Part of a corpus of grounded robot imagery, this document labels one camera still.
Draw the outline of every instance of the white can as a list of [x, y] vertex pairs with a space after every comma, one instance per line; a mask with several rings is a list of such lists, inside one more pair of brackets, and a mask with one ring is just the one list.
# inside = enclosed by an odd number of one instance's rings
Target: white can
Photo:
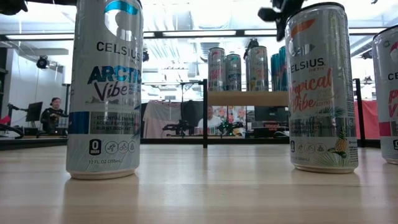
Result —
[[131, 175], [139, 165], [142, 6], [78, 1], [67, 171], [76, 179]]
[[224, 91], [225, 82], [225, 50], [213, 47], [208, 52], [208, 90]]
[[226, 64], [226, 90], [242, 91], [242, 61], [238, 54], [229, 54], [225, 59]]
[[398, 164], [398, 25], [373, 38], [381, 154]]
[[264, 46], [251, 48], [248, 59], [250, 91], [269, 91], [267, 48]]
[[290, 160], [307, 171], [354, 171], [358, 148], [344, 7], [305, 7], [288, 20], [285, 36]]

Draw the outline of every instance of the fluorescent light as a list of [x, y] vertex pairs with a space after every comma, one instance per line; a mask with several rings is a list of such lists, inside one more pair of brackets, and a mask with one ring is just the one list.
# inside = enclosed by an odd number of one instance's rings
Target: fluorescent light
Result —
[[163, 32], [163, 36], [165, 37], [217, 36], [217, 35], [235, 35], [235, 34], [236, 34], [235, 30]]
[[9, 40], [60, 40], [75, 38], [74, 34], [17, 34], [6, 35]]
[[244, 35], [276, 35], [276, 30], [246, 30]]
[[155, 33], [153, 33], [153, 32], [144, 32], [144, 37], [155, 37]]
[[378, 34], [386, 28], [350, 28], [349, 34]]

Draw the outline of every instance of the celsius tropical vibe can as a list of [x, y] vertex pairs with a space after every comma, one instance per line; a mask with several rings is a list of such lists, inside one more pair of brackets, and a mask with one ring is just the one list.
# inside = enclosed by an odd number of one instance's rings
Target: celsius tropical vibe can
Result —
[[374, 36], [373, 63], [381, 154], [398, 164], [398, 25]]
[[67, 171], [76, 179], [131, 175], [139, 165], [142, 6], [79, 1]]
[[287, 91], [287, 69], [286, 69], [286, 47], [283, 46], [279, 49], [279, 91]]
[[269, 91], [267, 48], [253, 47], [249, 50], [250, 91]]
[[226, 90], [242, 91], [242, 62], [238, 54], [226, 56]]
[[279, 54], [274, 54], [271, 56], [271, 83], [272, 83], [272, 91], [279, 91], [278, 82], [279, 82]]
[[208, 90], [224, 91], [225, 82], [225, 50], [219, 47], [213, 47], [208, 54]]
[[305, 7], [288, 20], [285, 36], [290, 160], [307, 171], [354, 171], [358, 148], [344, 7]]

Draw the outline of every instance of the energy drink can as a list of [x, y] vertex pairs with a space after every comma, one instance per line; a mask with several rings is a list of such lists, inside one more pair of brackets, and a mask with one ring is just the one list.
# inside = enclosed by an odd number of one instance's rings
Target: energy drink can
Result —
[[226, 90], [242, 91], [242, 62], [238, 54], [226, 56]]
[[288, 80], [286, 70], [286, 47], [283, 46], [279, 49], [279, 91], [287, 91]]
[[248, 54], [250, 70], [250, 90], [269, 91], [267, 48], [253, 47]]
[[285, 36], [292, 164], [313, 172], [354, 171], [358, 148], [344, 7], [305, 7], [288, 19]]
[[398, 164], [398, 25], [373, 38], [381, 154]]
[[142, 6], [138, 0], [78, 1], [67, 171], [111, 179], [139, 165]]
[[224, 91], [225, 82], [225, 50], [213, 47], [208, 54], [208, 90]]
[[271, 83], [272, 91], [279, 91], [279, 54], [274, 54], [271, 56]]

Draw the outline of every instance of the desk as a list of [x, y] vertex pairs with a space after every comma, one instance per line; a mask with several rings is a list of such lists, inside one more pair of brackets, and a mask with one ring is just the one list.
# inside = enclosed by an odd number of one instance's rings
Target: desk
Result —
[[0, 152], [8, 223], [397, 223], [398, 166], [361, 149], [353, 174], [295, 170], [289, 145], [141, 147], [137, 175], [70, 180], [66, 147]]

